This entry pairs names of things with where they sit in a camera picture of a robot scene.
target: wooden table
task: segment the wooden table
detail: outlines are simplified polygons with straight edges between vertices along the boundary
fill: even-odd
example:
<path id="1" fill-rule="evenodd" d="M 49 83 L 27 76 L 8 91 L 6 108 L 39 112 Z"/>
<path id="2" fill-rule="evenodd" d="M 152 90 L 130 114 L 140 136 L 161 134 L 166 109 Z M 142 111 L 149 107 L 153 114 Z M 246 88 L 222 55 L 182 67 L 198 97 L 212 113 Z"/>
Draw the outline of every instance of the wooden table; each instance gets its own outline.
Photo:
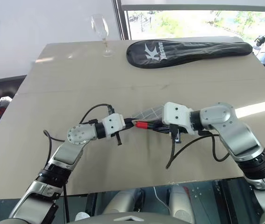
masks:
<path id="1" fill-rule="evenodd" d="M 185 38 L 184 41 L 219 41 Z M 238 39 L 221 37 L 223 42 Z M 201 60 L 164 69 L 140 69 L 126 60 L 133 41 L 111 42 L 115 55 L 103 57 L 101 42 L 49 44 L 0 121 L 0 198 L 19 198 L 43 168 L 47 129 L 65 139 L 93 105 L 109 103 L 124 117 L 172 101 L 194 110 L 226 102 L 235 108 L 265 102 L 265 68 L 251 54 Z M 107 115 L 96 109 L 88 119 Z M 265 112 L 241 118 L 265 145 Z M 242 175 L 235 162 L 214 161 L 211 139 L 185 150 L 172 166 L 167 134 L 131 128 L 116 139 L 92 141 L 67 184 L 69 195 Z M 195 136 L 183 135 L 181 148 Z M 217 155 L 226 154 L 217 140 Z M 53 142 L 53 151 L 58 147 Z"/>

